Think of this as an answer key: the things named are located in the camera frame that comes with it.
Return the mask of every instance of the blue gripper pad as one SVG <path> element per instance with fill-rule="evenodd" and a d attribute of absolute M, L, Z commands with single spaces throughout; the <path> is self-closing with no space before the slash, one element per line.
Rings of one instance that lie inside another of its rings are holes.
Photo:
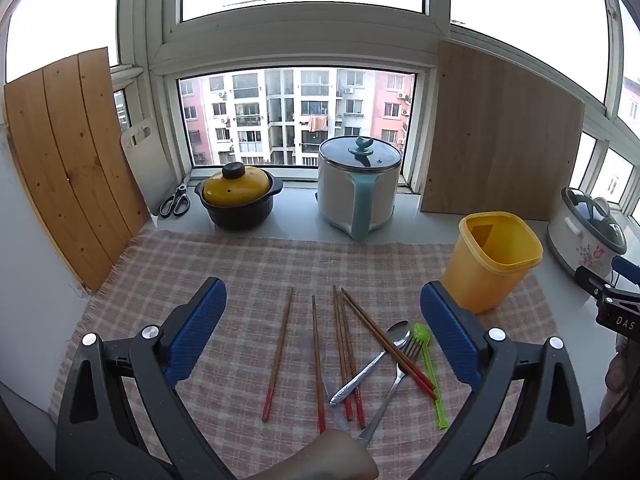
<path fill-rule="evenodd" d="M 209 290 L 205 291 L 168 347 L 164 378 L 171 388 L 175 388 L 178 381 L 187 379 L 191 374 L 213 329 L 225 311 L 225 305 L 225 283 L 222 280 L 216 280 Z"/>
<path fill-rule="evenodd" d="M 619 273 L 620 276 L 624 276 L 631 283 L 640 285 L 640 267 L 636 264 L 631 263 L 622 256 L 614 256 L 611 262 L 611 267 L 613 267 L 613 270 Z"/>
<path fill-rule="evenodd" d="M 484 329 L 480 322 L 471 312 L 461 309 L 440 282 L 429 282 L 422 288 L 420 309 L 458 380 L 475 390 L 482 381 L 478 348 L 482 342 L 478 336 Z M 463 323 L 470 326 L 471 335 Z"/>

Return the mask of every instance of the yellow plastic container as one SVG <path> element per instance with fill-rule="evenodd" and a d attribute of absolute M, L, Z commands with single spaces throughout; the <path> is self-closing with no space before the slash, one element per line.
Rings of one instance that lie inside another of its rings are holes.
<path fill-rule="evenodd" d="M 498 305 L 542 260 L 542 244 L 524 221 L 496 211 L 464 217 L 442 285 L 462 308 L 479 314 Z"/>

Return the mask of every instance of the white slow cooker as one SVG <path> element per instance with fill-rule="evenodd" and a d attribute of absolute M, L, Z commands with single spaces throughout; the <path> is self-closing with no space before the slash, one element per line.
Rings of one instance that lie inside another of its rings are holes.
<path fill-rule="evenodd" d="M 572 276 L 585 266 L 601 278 L 611 273 L 611 261 L 626 253 L 625 234 L 603 198 L 593 199 L 565 187 L 558 210 L 547 227 L 552 252 Z"/>
<path fill-rule="evenodd" d="M 394 211 L 402 154 L 372 137 L 333 137 L 320 144 L 318 208 L 354 240 L 387 222 Z"/>

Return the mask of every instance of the fork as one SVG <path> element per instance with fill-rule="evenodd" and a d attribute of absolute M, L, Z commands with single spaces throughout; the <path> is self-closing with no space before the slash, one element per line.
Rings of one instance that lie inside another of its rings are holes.
<path fill-rule="evenodd" d="M 405 355 L 413 362 L 416 360 L 418 355 L 420 355 L 420 350 L 422 349 L 422 343 L 417 339 L 415 339 L 414 337 L 412 337 L 411 339 L 409 339 L 409 342 L 406 344 L 405 348 L 406 348 L 406 350 L 404 351 Z M 373 434 L 376 432 L 376 428 L 380 423 L 380 419 L 382 419 L 382 416 L 385 414 L 386 407 L 389 405 L 389 402 L 391 401 L 396 390 L 398 389 L 398 384 L 400 384 L 400 381 L 404 379 L 405 375 L 406 375 L 405 371 L 402 370 L 399 364 L 396 364 L 396 380 L 394 381 L 394 384 L 391 386 L 389 393 L 386 394 L 385 400 L 383 400 L 382 404 L 380 404 L 380 407 L 378 408 L 376 414 L 369 421 L 369 423 L 366 425 L 364 430 L 362 430 L 360 434 L 356 437 L 356 440 L 360 444 L 362 444 L 364 447 L 367 447 L 369 445 L 369 441 L 371 440 L 371 437 L 373 436 Z"/>

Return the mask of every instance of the fork handle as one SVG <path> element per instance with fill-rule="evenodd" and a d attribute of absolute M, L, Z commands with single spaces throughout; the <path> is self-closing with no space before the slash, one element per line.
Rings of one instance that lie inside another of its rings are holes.
<path fill-rule="evenodd" d="M 378 428 L 378 424 L 380 423 L 382 416 L 385 414 L 386 407 L 389 405 L 389 402 L 391 402 L 391 399 L 394 396 L 396 390 L 398 389 L 398 384 L 400 384 L 400 381 L 402 380 L 402 378 L 404 378 L 404 373 L 396 377 L 396 380 L 394 381 L 393 386 L 391 386 L 389 393 L 386 394 L 385 400 L 383 400 L 382 404 L 380 404 L 380 407 L 376 411 L 376 414 L 369 421 L 369 423 L 366 425 L 364 430 L 362 430 L 360 434 L 356 437 L 356 440 L 360 444 L 362 444 L 364 447 L 367 447 L 369 445 L 369 441 L 371 440 L 371 437 L 373 436 L 373 434 L 376 432 L 376 429 Z"/>
<path fill-rule="evenodd" d="M 358 373 L 351 381 L 346 383 L 343 387 L 341 387 L 336 394 L 331 398 L 329 404 L 331 406 L 337 406 L 338 403 L 342 402 L 346 399 L 349 394 L 356 389 L 358 384 L 360 384 L 373 370 L 374 366 L 378 364 L 378 361 L 382 359 L 386 354 L 386 350 L 380 352 L 367 366 L 365 366 L 360 373 Z"/>

